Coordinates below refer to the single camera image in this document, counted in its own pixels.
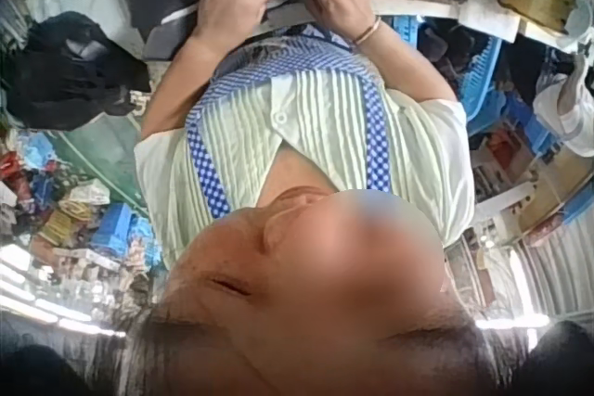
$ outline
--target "checkered strap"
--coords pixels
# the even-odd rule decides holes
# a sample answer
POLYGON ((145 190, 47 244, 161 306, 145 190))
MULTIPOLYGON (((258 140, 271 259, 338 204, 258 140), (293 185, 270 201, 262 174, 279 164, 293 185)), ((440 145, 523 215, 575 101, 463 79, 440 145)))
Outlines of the checkered strap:
POLYGON ((277 46, 264 55, 261 50, 262 47, 252 47, 240 49, 231 55, 230 57, 240 61, 240 67, 236 63, 227 63, 226 66, 234 70, 218 71, 202 99, 187 116, 190 153, 213 218, 227 215, 231 208, 213 159, 200 136, 199 123, 204 111, 208 107, 216 107, 215 101, 226 100, 239 89, 253 88, 271 78, 296 71, 337 70, 358 77, 366 116, 367 189, 391 192, 385 110, 381 93, 367 68, 348 51, 312 38, 287 39, 284 45, 277 46), (259 51, 260 56, 250 55, 251 51, 259 51))

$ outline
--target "bangle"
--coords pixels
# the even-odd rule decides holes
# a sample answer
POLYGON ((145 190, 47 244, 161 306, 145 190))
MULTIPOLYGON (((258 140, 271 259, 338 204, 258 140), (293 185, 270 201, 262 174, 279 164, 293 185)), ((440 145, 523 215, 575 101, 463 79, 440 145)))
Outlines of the bangle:
POLYGON ((356 46, 360 46, 361 44, 363 44, 369 38, 369 36, 371 36, 371 34, 373 34, 374 32, 376 32, 378 30, 378 28, 380 27, 380 23, 381 23, 380 16, 376 16, 375 21, 373 22, 373 25, 371 25, 369 28, 367 28, 367 30, 363 34, 361 34, 359 37, 357 37, 353 41, 353 44, 355 44, 356 46))

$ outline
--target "shirt button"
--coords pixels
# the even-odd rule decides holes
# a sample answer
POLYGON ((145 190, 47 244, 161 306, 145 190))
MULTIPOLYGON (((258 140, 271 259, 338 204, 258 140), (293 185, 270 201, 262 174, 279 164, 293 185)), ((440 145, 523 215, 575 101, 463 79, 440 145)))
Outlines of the shirt button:
POLYGON ((275 113, 274 120, 277 124, 282 125, 287 123, 287 113, 280 111, 275 113))

